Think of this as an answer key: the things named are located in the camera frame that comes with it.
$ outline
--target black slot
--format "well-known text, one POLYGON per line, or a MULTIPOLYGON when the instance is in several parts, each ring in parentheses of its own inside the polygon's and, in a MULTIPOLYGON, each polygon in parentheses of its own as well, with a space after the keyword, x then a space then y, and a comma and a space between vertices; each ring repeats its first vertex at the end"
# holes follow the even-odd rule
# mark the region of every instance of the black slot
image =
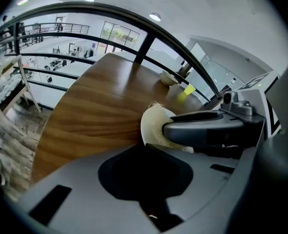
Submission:
POLYGON ((224 173, 228 173, 228 174, 232 174, 233 171, 235 171, 235 168, 233 168, 233 167, 223 166, 223 165, 219 165, 219 164, 213 164, 210 166, 210 168, 217 170, 217 171, 224 172, 224 173))
POLYGON ((171 119, 174 122, 185 122, 185 121, 205 121, 205 120, 213 120, 213 119, 220 119, 222 118, 222 114, 218 114, 217 112, 197 112, 194 114, 187 114, 187 115, 178 115, 173 116, 171 119))
POLYGON ((29 213, 30 217, 43 225, 47 225, 62 205, 72 189, 57 185, 44 199, 29 213))

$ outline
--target ceiling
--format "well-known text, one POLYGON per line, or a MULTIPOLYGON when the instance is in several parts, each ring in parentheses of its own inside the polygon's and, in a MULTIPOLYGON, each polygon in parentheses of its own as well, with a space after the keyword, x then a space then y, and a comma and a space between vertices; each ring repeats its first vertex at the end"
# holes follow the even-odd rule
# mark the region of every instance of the ceiling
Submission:
POLYGON ((267 0, 95 0, 146 18, 157 12, 174 35, 224 45, 271 66, 288 64, 288 32, 267 0), (277 53, 283 57, 276 58, 277 53))

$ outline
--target metal railing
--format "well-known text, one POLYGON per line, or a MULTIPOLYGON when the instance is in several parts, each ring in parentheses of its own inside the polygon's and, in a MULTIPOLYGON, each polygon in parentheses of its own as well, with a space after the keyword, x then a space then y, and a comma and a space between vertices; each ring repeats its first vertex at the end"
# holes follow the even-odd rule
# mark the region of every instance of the metal railing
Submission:
MULTIPOLYGON (((25 36, 23 40, 19 41, 19 48, 22 49, 24 46, 33 45, 39 42, 43 42, 45 39, 52 38, 54 36, 34 36, 39 33, 54 33, 54 32, 65 32, 87 35, 90 26, 76 23, 59 23, 59 22, 46 22, 46 23, 34 23, 30 25, 19 24, 19 36, 25 36)), ((6 46, 9 44, 12 49, 12 42, 14 41, 14 32, 12 30, 6 30, 0 34, 0 46, 6 46)))
MULTIPOLYGON (((172 36, 169 32, 158 26, 157 24, 151 22, 150 20, 135 14, 131 11, 118 8, 115 6, 107 5, 107 4, 101 4, 101 3, 87 3, 87 2, 63 2, 63 3, 55 3, 50 4, 47 6, 39 7, 30 11, 27 11, 13 19, 11 19, 9 22, 4 24, 0 27, 0 33, 10 29, 12 27, 13 29, 13 39, 11 41, 14 42, 14 49, 15 52, 12 54, 6 54, 6 56, 16 56, 20 55, 20 46, 19 41, 23 41, 27 38, 43 38, 43 37, 74 37, 74 38, 80 38, 80 39, 87 39, 87 40, 93 40, 102 42, 105 44, 112 45, 114 47, 118 47, 122 50, 128 51, 134 55, 135 62, 141 64, 142 61, 145 59, 154 65, 159 66, 161 69, 166 70, 170 74, 174 75, 180 82, 184 82, 185 84, 189 84, 187 80, 185 80, 183 77, 181 77, 178 73, 174 72, 173 70, 169 69, 168 67, 164 66, 163 64, 159 63, 158 61, 146 56, 149 48, 151 47, 151 44, 155 39, 159 39, 160 41, 164 42, 166 45, 168 45, 170 48, 172 48, 174 51, 176 51, 202 78, 203 80, 209 85, 209 87, 213 90, 214 94, 218 99, 221 98, 221 95, 215 86, 212 78, 209 76, 207 71, 204 69, 204 67, 200 64, 200 62, 196 59, 196 57, 180 42, 178 41, 174 36, 172 36), (140 49, 138 51, 131 49, 129 47, 126 47, 124 45, 121 45, 119 43, 102 39, 99 37, 93 37, 85 34, 80 33, 74 33, 70 30, 70 32, 64 32, 63 31, 49 31, 49 32, 43 32, 39 31, 38 33, 32 33, 29 35, 23 35, 19 32, 20 22, 24 21, 29 18, 34 18, 42 15, 48 15, 48 14, 57 14, 57 13, 86 13, 86 14, 96 14, 101 16, 106 16, 114 19, 118 19, 121 21, 124 21, 126 23, 132 24, 144 31, 147 32, 147 36, 144 39, 140 49)), ((9 40, 5 40, 3 44, 6 44, 10 42, 9 40)), ((42 57, 53 57, 53 58, 61 58, 61 59, 69 59, 69 60, 75 60, 80 61, 84 63, 93 64, 94 61, 85 59, 85 58, 76 58, 73 56, 68 55, 61 55, 61 54, 49 54, 49 53, 22 53, 23 56, 42 56, 42 57)), ((208 100, 199 90, 196 89, 196 92, 202 96, 205 100, 208 100)))
MULTIPOLYGON (((38 72, 38 73, 42 73, 42 74, 48 74, 48 75, 52 75, 52 76, 59 76, 59 77, 65 77, 65 78, 69 78, 69 79, 78 79, 79 76, 75 76, 75 75, 70 75, 67 73, 62 73, 62 72, 58 72, 58 71, 51 71, 51 70, 46 70, 46 69, 36 69, 36 68, 23 68, 24 71, 26 72, 38 72)), ((35 85, 40 85, 43 87, 47 87, 47 88, 53 88, 56 90, 61 90, 61 91, 67 91, 68 88, 65 87, 61 87, 61 86, 57 86, 57 85, 53 85, 53 84, 49 84, 49 83, 45 83, 42 81, 36 81, 36 80, 30 80, 27 79, 28 83, 33 83, 35 85)))

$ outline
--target wood grain surface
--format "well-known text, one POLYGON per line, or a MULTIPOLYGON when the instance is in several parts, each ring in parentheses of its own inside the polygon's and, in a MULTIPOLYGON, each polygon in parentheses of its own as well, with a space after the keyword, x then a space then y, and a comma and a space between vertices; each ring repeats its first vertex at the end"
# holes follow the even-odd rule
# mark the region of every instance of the wood grain surface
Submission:
POLYGON ((32 182, 76 158, 140 142, 141 117, 154 101, 175 114, 202 106, 179 85, 164 85, 160 74, 107 54, 68 89, 51 114, 38 143, 32 182))

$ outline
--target window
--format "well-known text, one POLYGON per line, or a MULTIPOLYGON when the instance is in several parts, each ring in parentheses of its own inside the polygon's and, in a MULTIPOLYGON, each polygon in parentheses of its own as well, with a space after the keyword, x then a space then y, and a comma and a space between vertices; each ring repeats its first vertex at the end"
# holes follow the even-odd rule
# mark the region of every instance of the window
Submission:
MULTIPOLYGON (((127 29, 123 26, 120 26, 118 24, 114 24, 111 22, 105 22, 103 29, 100 33, 100 38, 114 41, 116 43, 119 43, 121 45, 124 45, 129 48, 133 48, 137 39, 139 37, 139 33, 127 29)), ((111 52, 120 52, 121 49, 117 47, 113 47, 111 45, 107 45, 104 43, 99 43, 97 47, 97 54, 105 54, 105 53, 111 53, 111 52)))

